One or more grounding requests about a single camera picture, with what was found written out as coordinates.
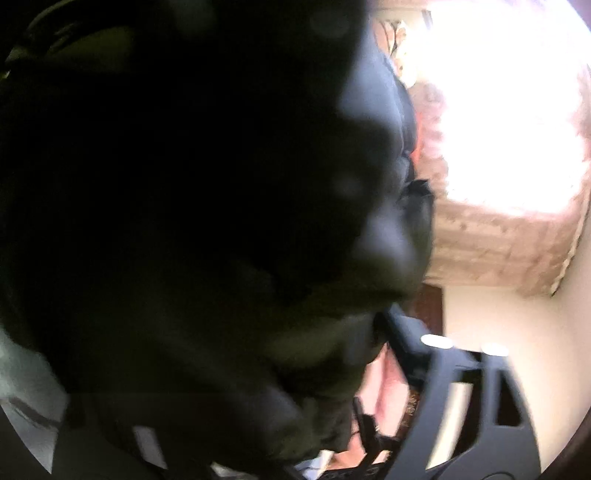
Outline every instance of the curved black plastic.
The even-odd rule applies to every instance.
[[[387,461],[376,478],[386,480],[483,480],[508,476],[534,480],[540,475],[540,457],[530,417],[505,358],[472,355],[457,349],[441,349],[422,343],[427,331],[417,319],[405,317],[397,307],[382,313],[378,321],[386,329],[389,344],[409,384],[422,387],[421,401],[413,425],[394,458]],[[421,375],[429,368],[424,381]],[[478,383],[480,415],[478,435],[467,451],[427,470],[439,433],[449,385],[467,374]],[[498,424],[502,387],[518,413],[518,424]]]

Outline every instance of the white wall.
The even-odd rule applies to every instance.
[[[579,247],[557,294],[564,325],[576,339],[574,354],[584,415],[591,405],[591,225],[588,220]]]
[[[587,393],[576,339],[564,324],[560,302],[524,299],[504,288],[448,287],[444,315],[446,335],[457,346],[478,351],[483,343],[495,342],[509,349],[546,468],[578,428]]]

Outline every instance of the textured ceiling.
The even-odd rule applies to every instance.
[[[379,8],[421,8],[425,4],[423,1],[376,2]],[[580,105],[572,122],[585,141],[585,164],[588,165],[591,160],[591,77],[587,66],[581,65],[580,71]],[[417,173],[429,179],[437,198],[434,252],[427,281],[440,286],[512,287],[526,296],[553,294],[565,275],[582,231],[589,207],[589,172],[580,190],[559,213],[507,215],[489,207],[452,201],[446,193],[447,163],[442,155],[445,132],[440,120],[447,108],[445,92],[429,82],[417,82],[410,93],[420,124],[420,146],[415,155]],[[560,168],[560,159],[556,168]]]

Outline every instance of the bright light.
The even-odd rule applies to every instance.
[[[451,339],[439,335],[433,335],[431,333],[423,335],[421,337],[421,341],[425,345],[435,348],[442,348],[444,350],[449,350],[451,347],[453,347],[453,342]]]
[[[433,19],[448,197],[515,215],[564,210],[586,171],[568,25],[502,0],[437,3]]]

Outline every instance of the person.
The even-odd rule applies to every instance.
[[[346,450],[373,315],[418,289],[433,208],[365,1],[71,0],[6,65],[12,339],[155,429],[172,470]]]

